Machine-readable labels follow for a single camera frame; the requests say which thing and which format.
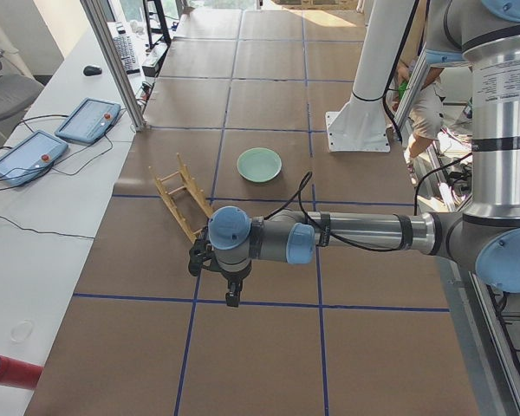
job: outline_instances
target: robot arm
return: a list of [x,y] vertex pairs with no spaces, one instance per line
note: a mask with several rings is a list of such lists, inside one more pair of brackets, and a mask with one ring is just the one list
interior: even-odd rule
[[[374,42],[373,37],[382,28],[374,25],[388,20],[388,4],[376,0],[364,49],[380,45],[381,39]],[[412,14],[407,11],[405,19]],[[222,208],[191,250],[190,271],[196,276],[211,260],[205,267],[228,280],[229,306],[238,305],[251,260],[307,263],[317,245],[336,244],[419,250],[449,258],[501,290],[520,292],[520,0],[432,0],[429,23],[428,62],[446,66],[464,57],[473,66],[471,204],[462,212],[415,217],[283,211],[270,220]],[[400,33],[387,37],[394,44]],[[328,128],[334,135],[330,148],[339,139],[332,127],[350,140],[364,136],[367,120],[374,117],[362,116],[359,122],[350,114],[380,112],[373,100],[359,99],[360,78],[370,68],[371,56],[362,52],[356,91],[339,121]]]

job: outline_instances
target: blue tape line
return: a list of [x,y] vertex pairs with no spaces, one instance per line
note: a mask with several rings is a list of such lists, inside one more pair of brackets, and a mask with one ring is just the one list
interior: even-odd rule
[[[241,18],[239,20],[239,28],[238,33],[241,33],[241,26],[243,24],[243,13],[241,13]],[[237,51],[238,51],[238,45],[235,47],[235,53],[233,54],[233,65],[231,67],[231,82],[229,84],[229,91],[227,92],[227,102],[225,103],[225,113],[224,113],[224,123],[222,124],[222,137],[219,141],[219,149],[218,149],[218,157],[216,159],[216,170],[214,171],[214,179],[211,184],[211,193],[210,197],[214,198],[216,195],[216,185],[218,184],[218,172],[219,172],[219,162],[222,159],[222,151],[224,149],[224,139],[225,139],[225,131],[227,126],[227,117],[229,115],[229,107],[230,107],[230,100],[231,100],[231,87],[232,87],[232,80],[233,75],[235,74],[235,67],[237,66]]]
[[353,83],[354,80],[310,80],[307,78],[242,78],[234,77],[228,78],[227,76],[189,76],[189,75],[161,75],[158,77],[161,80],[239,80],[239,81],[273,81],[273,82],[304,82],[305,79],[310,82],[346,82]]
[[[73,297],[91,298],[91,299],[113,299],[116,301],[142,301],[142,302],[181,302],[181,303],[210,303],[225,305],[225,301],[216,299],[186,299],[178,297],[156,297],[156,296],[125,296],[125,295],[96,295],[91,293],[75,292]],[[354,310],[381,310],[391,312],[433,312],[448,313],[448,308],[418,308],[409,306],[372,306],[372,305],[326,305],[315,303],[299,303],[299,302],[254,302],[241,301],[241,305],[246,306],[264,306],[271,308],[306,308],[306,309],[354,309]]]
[[344,40],[304,40],[304,39],[254,39],[251,37],[174,37],[175,42],[186,42],[186,41],[257,41],[257,42],[325,42],[325,43],[364,43],[363,40],[356,41],[344,41]]
[[314,141],[312,140],[312,122],[310,120],[310,101],[308,97],[309,88],[309,65],[306,49],[306,29],[304,28],[304,18],[302,19],[302,47],[304,48],[304,85],[306,86],[306,120],[309,124],[309,153],[310,158],[314,157]]
[[[157,130],[218,130],[237,131],[237,132],[276,132],[276,133],[309,133],[309,130],[301,129],[282,129],[282,128],[250,128],[250,127],[169,127],[169,126],[150,126]],[[325,133],[322,130],[315,130],[312,133]]]
[[197,309],[198,287],[200,286],[200,276],[197,277],[197,283],[194,288],[194,296],[192,300],[191,317],[189,318],[189,328],[187,329],[187,338],[185,341],[185,352],[183,353],[183,362],[181,363],[181,373],[179,375],[179,386],[177,389],[177,399],[175,400],[175,409],[173,416],[178,416],[179,407],[181,405],[181,394],[183,393],[183,384],[185,382],[185,373],[187,369],[187,359],[189,357],[189,348],[192,339],[192,326],[194,324],[194,313]]
[[192,299],[181,297],[157,297],[157,296],[125,296],[125,295],[97,295],[93,293],[75,292],[73,297],[90,299],[114,299],[116,301],[144,301],[144,302],[182,302],[191,303]]
[[[112,194],[112,198],[160,198],[159,195],[131,195],[124,193],[114,193]],[[211,202],[213,201],[236,201],[236,202],[258,202],[258,203],[284,203],[287,202],[287,199],[256,199],[256,198],[218,198],[218,197],[208,197]],[[303,199],[303,203],[311,204],[314,201],[310,199]],[[316,200],[315,202],[318,204],[327,204],[327,205],[360,205],[360,206],[405,206],[412,207],[411,203],[403,203],[403,202],[357,202],[357,201],[320,201]]]
[[[315,201],[315,184],[312,184],[312,205],[316,211]],[[322,285],[322,266],[320,258],[320,248],[315,248],[315,272],[318,280],[318,305],[320,306],[318,314],[320,316],[320,349],[322,351],[322,383],[323,383],[323,408],[325,416],[329,416],[329,392],[328,392],[328,366],[326,355],[326,335],[325,323],[323,320],[323,285]]]

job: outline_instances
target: wall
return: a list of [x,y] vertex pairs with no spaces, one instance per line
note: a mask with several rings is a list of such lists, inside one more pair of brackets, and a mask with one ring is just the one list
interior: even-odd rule
[[79,0],[34,0],[49,31],[67,56],[90,27]]
[[0,25],[34,75],[52,75],[63,62],[33,0],[0,0]]

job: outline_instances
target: label sticker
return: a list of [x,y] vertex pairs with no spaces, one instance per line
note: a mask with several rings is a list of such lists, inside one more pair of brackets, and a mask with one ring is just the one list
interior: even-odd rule
[[479,105],[520,101],[520,59],[474,71],[475,101]]

